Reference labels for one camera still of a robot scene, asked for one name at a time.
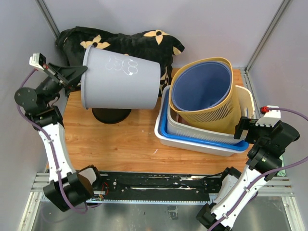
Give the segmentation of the grey bucket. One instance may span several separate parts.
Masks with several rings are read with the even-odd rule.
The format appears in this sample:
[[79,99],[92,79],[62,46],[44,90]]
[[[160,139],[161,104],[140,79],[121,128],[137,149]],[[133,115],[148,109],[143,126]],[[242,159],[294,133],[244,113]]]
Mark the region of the grey bucket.
[[81,102],[88,108],[153,109],[156,105],[160,64],[116,52],[86,49],[81,78]]

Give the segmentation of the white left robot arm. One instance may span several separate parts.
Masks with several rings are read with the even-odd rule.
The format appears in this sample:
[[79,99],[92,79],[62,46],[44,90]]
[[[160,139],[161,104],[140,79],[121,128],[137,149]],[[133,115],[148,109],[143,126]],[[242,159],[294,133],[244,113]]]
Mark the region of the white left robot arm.
[[20,115],[38,131],[49,164],[49,184],[43,187],[44,195],[61,211],[69,209],[84,214],[77,205],[94,197],[94,191],[103,185],[103,178],[94,165],[79,171],[72,166],[65,143],[63,117],[55,105],[61,90],[71,91],[77,86],[77,80],[87,71],[86,66],[60,67],[38,64],[31,71],[47,74],[36,88],[25,87],[23,82],[15,92],[14,99]]

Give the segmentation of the yellow slatted basket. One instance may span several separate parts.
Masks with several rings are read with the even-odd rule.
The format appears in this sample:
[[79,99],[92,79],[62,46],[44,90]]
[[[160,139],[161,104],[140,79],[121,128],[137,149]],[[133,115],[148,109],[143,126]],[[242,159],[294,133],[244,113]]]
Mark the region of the yellow slatted basket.
[[[219,61],[231,68],[232,82],[229,94],[222,102],[211,108],[198,111],[178,110],[175,107],[171,97],[171,91],[173,90],[175,80],[183,71],[187,70],[194,64],[208,61]],[[169,105],[171,109],[178,113],[189,125],[193,127],[202,128],[209,131],[233,134],[235,132],[235,126],[241,117],[241,109],[239,105],[238,94],[235,89],[233,69],[230,61],[223,57],[212,57],[192,62],[180,68],[174,75],[170,85]]]

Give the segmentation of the black large bucket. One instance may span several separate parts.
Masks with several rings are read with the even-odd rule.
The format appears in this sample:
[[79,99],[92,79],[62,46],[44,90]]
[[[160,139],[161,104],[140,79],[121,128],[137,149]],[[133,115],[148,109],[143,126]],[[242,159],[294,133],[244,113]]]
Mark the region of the black large bucket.
[[94,117],[104,124],[116,124],[125,120],[131,109],[92,108]]

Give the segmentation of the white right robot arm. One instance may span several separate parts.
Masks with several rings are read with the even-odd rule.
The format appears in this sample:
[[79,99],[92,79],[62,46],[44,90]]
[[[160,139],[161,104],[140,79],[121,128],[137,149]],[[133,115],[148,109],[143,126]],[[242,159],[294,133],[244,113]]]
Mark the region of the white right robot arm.
[[205,204],[196,219],[209,231],[230,231],[243,208],[258,194],[259,189],[282,167],[280,156],[299,132],[280,120],[275,125],[258,125],[245,116],[235,127],[234,138],[247,131],[245,141],[252,144],[243,172],[226,168],[218,180],[219,192],[211,204]]

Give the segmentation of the blue bucket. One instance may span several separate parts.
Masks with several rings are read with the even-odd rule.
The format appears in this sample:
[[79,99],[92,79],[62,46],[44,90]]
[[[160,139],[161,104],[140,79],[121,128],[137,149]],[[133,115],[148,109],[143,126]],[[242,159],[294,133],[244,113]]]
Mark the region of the blue bucket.
[[219,61],[194,64],[175,80],[171,91],[175,107],[198,111],[222,102],[231,90],[231,68]]

